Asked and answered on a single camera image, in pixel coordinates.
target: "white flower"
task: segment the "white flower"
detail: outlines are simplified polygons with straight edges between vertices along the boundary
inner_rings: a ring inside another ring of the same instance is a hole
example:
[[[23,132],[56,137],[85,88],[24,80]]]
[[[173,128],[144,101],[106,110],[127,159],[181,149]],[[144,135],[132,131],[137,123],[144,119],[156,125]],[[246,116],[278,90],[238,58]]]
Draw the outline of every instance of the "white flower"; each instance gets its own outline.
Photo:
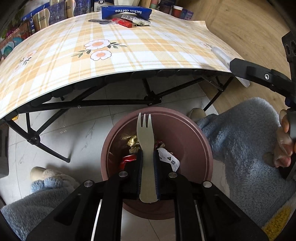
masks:
[[[26,58],[30,58],[32,57],[34,54],[36,54],[37,50],[32,51],[31,53],[29,53]]]
[[[111,52],[108,50],[99,50],[99,51],[94,52],[91,55],[91,59],[94,61],[97,61],[99,59],[104,60],[104,59],[111,57],[111,55],[112,55]]]
[[[102,49],[104,47],[107,47],[110,45],[109,40],[106,39],[99,39],[99,40],[94,40],[89,42],[88,44],[85,45],[85,49],[88,50],[97,50],[97,49]]]

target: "trash in bowl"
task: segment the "trash in bowl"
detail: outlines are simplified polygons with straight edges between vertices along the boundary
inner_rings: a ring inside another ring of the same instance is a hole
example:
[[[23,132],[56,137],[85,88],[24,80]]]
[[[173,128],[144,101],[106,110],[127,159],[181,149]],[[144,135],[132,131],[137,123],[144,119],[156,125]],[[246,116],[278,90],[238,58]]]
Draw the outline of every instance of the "trash in bowl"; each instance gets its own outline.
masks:
[[[119,169],[121,171],[123,171],[127,162],[134,161],[136,159],[137,159],[136,154],[132,154],[132,155],[128,155],[128,156],[123,157],[121,162],[120,162]]]
[[[161,161],[170,163],[172,166],[173,172],[176,172],[180,166],[179,160],[174,157],[170,152],[168,152],[165,148],[158,148],[158,155]]]
[[[137,139],[137,135],[133,135],[130,137],[130,139],[128,140],[128,143],[127,143],[130,147],[135,147],[137,145],[140,146],[140,143]]]
[[[130,154],[137,154],[138,153],[138,150],[140,150],[140,147],[131,147],[129,149],[129,153]]]

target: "red cup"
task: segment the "red cup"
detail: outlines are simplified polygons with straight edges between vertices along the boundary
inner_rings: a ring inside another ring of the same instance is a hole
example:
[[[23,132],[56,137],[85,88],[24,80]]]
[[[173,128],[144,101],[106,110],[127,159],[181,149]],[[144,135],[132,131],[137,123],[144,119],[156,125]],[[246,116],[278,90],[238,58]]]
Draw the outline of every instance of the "red cup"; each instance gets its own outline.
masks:
[[[183,8],[179,6],[174,6],[172,10],[172,15],[176,18],[180,18]]]

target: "plaid tablecloth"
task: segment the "plaid tablecloth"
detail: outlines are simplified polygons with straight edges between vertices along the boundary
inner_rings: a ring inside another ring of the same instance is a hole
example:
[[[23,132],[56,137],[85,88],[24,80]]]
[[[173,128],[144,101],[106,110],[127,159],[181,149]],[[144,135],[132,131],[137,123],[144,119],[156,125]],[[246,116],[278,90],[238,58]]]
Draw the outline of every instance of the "plaid tablecloth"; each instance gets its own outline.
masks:
[[[51,25],[19,44],[0,65],[0,118],[45,93],[95,76],[137,70],[202,68],[229,72],[216,46],[242,58],[204,21],[153,10],[150,26],[88,22],[90,13]]]

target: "red wrapper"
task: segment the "red wrapper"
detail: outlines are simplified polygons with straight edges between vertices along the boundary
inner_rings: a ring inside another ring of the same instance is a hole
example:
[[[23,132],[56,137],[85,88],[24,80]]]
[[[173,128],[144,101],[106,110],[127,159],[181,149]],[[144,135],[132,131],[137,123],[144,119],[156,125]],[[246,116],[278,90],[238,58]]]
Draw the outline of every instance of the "red wrapper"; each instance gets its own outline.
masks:
[[[124,170],[124,167],[125,167],[125,165],[126,165],[127,162],[134,161],[136,159],[137,159],[137,155],[136,154],[132,154],[132,155],[128,155],[128,156],[123,157],[122,160],[121,160],[121,163],[119,165],[120,171],[123,171]]]

